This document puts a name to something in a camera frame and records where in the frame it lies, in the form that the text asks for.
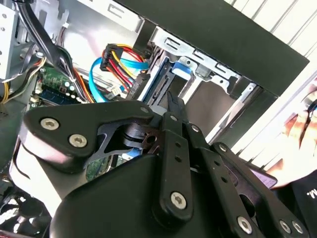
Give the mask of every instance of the black wire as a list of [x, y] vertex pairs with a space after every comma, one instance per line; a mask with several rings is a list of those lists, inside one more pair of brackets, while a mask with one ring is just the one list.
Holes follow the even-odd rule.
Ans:
[[35, 49], [35, 44], [32, 43], [32, 45], [29, 47], [28, 52], [26, 53], [23, 61], [23, 65], [21, 67], [20, 73], [23, 74], [29, 67], [32, 56], [33, 56], [33, 50]]
[[43, 50], [48, 60], [51, 61], [53, 65], [59, 65], [60, 55], [56, 50], [56, 46], [35, 16], [30, 4], [14, 1], [14, 5], [19, 10], [20, 20], [27, 29], [32, 40], [34, 40], [40, 49]]
[[[69, 54], [69, 52], [61, 47], [61, 46], [57, 46], [57, 48], [61, 51], [61, 53], [63, 54], [64, 60], [66, 62], [66, 64], [68, 65], [69, 69], [71, 70], [71, 77], [72, 78], [76, 78], [75, 76], [75, 72], [74, 72], [74, 68], [73, 68], [73, 61], [71, 59], [71, 56]], [[76, 89], [76, 92], [78, 94], [78, 97], [82, 100], [82, 101], [89, 101], [86, 94], [84, 93], [84, 89], [82, 88], [82, 86], [80, 85], [80, 83], [78, 82], [78, 80], [75, 80], [73, 82], [74, 87]]]

